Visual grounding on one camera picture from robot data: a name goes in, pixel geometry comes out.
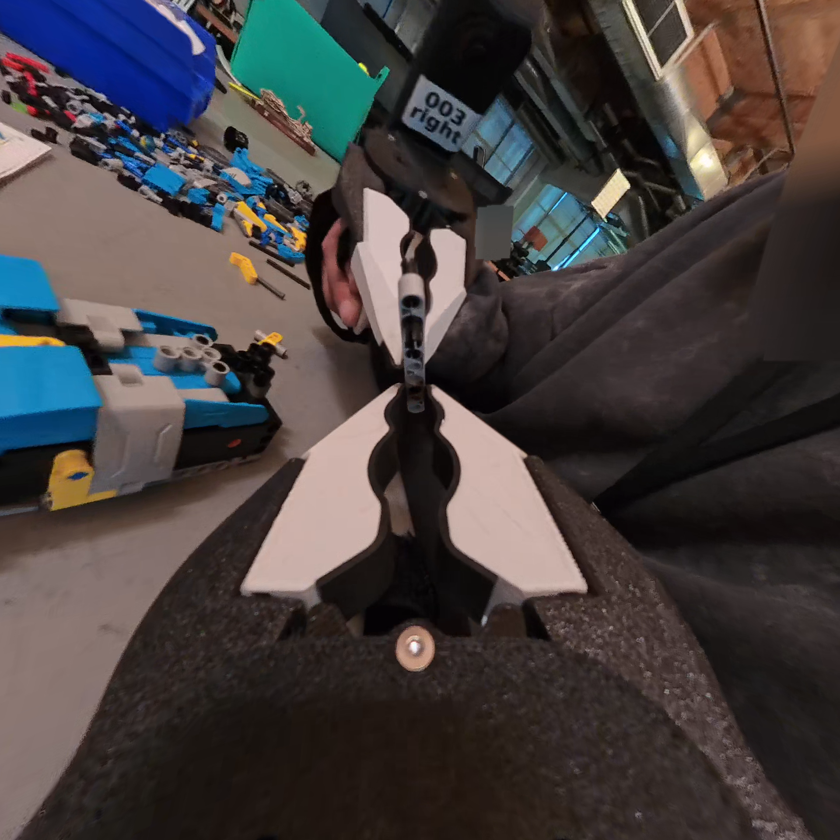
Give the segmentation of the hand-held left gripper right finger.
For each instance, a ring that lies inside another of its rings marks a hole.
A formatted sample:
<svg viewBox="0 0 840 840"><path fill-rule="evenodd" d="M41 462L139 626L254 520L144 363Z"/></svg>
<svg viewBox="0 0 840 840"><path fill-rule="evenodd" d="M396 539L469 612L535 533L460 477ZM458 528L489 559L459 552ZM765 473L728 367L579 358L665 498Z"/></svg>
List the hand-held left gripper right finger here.
<svg viewBox="0 0 840 840"><path fill-rule="evenodd" d="M441 388L439 433L455 454L455 489L445 504L448 543L477 577L467 581L469 611L486 621L499 605L589 591L527 455Z"/></svg>

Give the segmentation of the grey perforated brick beam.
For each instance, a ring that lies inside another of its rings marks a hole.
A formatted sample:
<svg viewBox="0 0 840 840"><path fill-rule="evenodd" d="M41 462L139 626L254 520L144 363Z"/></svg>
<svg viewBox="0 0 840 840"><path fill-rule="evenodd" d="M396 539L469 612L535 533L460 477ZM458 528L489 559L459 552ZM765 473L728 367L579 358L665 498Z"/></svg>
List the grey perforated brick beam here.
<svg viewBox="0 0 840 840"><path fill-rule="evenodd" d="M406 270L398 281L397 294L406 407L409 413L421 413L426 393L424 279L413 269Z"/></svg>

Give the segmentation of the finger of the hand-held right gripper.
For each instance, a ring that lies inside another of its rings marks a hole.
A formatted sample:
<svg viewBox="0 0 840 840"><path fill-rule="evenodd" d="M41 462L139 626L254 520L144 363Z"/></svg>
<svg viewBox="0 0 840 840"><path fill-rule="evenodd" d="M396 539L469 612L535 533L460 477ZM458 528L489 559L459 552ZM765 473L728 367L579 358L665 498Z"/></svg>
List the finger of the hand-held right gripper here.
<svg viewBox="0 0 840 840"><path fill-rule="evenodd" d="M353 251L351 269L374 339L394 364L403 363L398 282L403 275L401 245L409 226L408 216L390 197L363 190L362 240Z"/></svg>
<svg viewBox="0 0 840 840"><path fill-rule="evenodd" d="M433 229L429 242L436 270L429 281L425 354L435 354L466 299L466 242L449 228Z"/></svg>

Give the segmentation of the building instruction booklet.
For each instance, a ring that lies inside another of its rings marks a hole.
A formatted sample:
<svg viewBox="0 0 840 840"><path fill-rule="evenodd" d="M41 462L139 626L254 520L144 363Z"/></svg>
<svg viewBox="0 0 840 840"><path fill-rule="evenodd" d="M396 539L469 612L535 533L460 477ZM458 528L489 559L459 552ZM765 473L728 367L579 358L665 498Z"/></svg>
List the building instruction booklet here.
<svg viewBox="0 0 840 840"><path fill-rule="evenodd" d="M42 162L51 146L1 123L1 186Z"/></svg>

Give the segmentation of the white vent grille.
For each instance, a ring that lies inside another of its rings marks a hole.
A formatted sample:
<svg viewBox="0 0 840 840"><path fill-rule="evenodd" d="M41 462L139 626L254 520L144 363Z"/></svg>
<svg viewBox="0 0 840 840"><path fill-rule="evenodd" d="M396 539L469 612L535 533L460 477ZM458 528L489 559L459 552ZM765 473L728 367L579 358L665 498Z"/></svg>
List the white vent grille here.
<svg viewBox="0 0 840 840"><path fill-rule="evenodd" d="M684 1L622 1L628 23L655 79L661 79L695 38Z"/></svg>

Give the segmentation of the black axle rod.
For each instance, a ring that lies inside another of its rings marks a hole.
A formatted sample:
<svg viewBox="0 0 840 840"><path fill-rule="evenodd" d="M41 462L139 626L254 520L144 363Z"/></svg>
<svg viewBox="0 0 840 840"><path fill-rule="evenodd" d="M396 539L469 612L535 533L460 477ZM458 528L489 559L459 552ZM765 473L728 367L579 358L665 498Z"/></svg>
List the black axle rod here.
<svg viewBox="0 0 840 840"><path fill-rule="evenodd" d="M287 277L287 278L293 280L294 282L296 282L299 286L301 286L301 287L303 287L307 290L310 290L312 288L309 281L302 279L295 272L293 272L292 270L289 270L288 268L284 267L280 262L276 261L275 259L267 258L266 263L272 269L274 269L276 271L279 271L279 273L281 273L284 277Z"/></svg>

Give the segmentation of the blue brick vehicle model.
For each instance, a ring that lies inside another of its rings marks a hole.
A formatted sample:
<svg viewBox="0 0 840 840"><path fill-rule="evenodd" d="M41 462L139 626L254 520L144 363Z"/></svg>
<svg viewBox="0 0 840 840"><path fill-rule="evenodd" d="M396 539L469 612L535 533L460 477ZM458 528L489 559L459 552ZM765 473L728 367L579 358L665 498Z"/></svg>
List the blue brick vehicle model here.
<svg viewBox="0 0 840 840"><path fill-rule="evenodd" d="M210 325L58 297L1 259L2 515L85 506L259 458L281 420L278 332L245 350Z"/></svg>

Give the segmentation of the blue plastic bin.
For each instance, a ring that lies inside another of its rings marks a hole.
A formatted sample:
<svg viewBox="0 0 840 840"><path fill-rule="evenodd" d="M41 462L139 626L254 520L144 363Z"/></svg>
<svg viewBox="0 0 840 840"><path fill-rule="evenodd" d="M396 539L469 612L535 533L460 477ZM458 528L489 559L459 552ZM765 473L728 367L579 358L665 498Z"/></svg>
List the blue plastic bin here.
<svg viewBox="0 0 840 840"><path fill-rule="evenodd" d="M2 34L157 130L215 91L216 43L171 2L2 1Z"/></svg>

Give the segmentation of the pile of brick pieces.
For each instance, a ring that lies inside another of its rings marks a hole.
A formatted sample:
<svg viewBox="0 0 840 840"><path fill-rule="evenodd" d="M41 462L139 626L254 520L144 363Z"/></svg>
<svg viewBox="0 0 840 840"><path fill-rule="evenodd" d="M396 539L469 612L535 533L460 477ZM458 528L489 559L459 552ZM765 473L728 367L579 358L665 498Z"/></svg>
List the pile of brick pieces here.
<svg viewBox="0 0 840 840"><path fill-rule="evenodd" d="M196 140L187 129L157 131L130 110L40 60L2 54L2 100L42 124L32 138L67 142L77 159L116 175L118 183L222 233L228 219L255 248L288 266L303 262L312 210L307 182L289 184L255 163Z"/></svg>

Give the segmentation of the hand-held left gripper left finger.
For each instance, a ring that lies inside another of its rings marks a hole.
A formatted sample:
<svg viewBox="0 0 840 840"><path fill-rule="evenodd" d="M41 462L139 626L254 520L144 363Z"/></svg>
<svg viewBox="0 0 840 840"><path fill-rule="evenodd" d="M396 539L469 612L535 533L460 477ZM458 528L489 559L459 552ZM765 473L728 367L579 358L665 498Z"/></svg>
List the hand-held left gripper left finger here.
<svg viewBox="0 0 840 840"><path fill-rule="evenodd" d="M382 503L368 468L388 434L392 385L305 453L242 584L242 595L318 595L320 580L374 542Z"/></svg>

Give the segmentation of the person's right hand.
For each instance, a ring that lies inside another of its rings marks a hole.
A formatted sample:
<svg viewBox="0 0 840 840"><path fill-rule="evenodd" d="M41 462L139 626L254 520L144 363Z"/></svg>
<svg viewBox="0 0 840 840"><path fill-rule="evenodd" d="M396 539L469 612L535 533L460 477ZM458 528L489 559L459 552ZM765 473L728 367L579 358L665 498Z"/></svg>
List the person's right hand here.
<svg viewBox="0 0 840 840"><path fill-rule="evenodd" d="M361 292L350 264L339 261L340 240L346 228L346 223L338 218L322 241L322 294L338 322L353 336L361 336L369 327Z"/></svg>

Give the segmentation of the wooden puzzle model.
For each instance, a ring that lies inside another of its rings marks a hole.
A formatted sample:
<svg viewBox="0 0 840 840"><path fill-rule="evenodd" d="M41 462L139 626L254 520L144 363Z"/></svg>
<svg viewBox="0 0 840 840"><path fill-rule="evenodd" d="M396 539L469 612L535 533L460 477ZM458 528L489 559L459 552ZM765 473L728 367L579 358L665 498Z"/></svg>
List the wooden puzzle model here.
<svg viewBox="0 0 840 840"><path fill-rule="evenodd" d="M289 140L310 156L315 156L317 146L312 139L312 126L301 106L299 114L290 114L285 103L271 90L261 89L257 98L248 100L249 106L281 131Z"/></svg>

